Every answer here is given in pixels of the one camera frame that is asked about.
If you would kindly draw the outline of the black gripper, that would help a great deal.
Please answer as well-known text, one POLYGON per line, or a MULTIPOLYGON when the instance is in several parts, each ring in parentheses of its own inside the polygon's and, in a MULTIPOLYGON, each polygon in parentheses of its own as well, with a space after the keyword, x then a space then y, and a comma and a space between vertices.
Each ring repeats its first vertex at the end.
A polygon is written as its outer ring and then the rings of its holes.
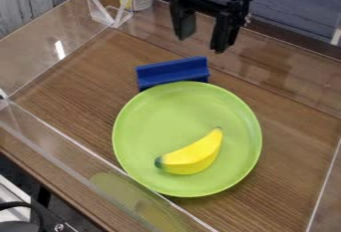
POLYGON ((173 30, 184 41, 196 32, 196 10, 216 15, 211 48, 217 54, 235 45, 240 27, 251 21, 249 7, 253 0, 170 0, 173 30))

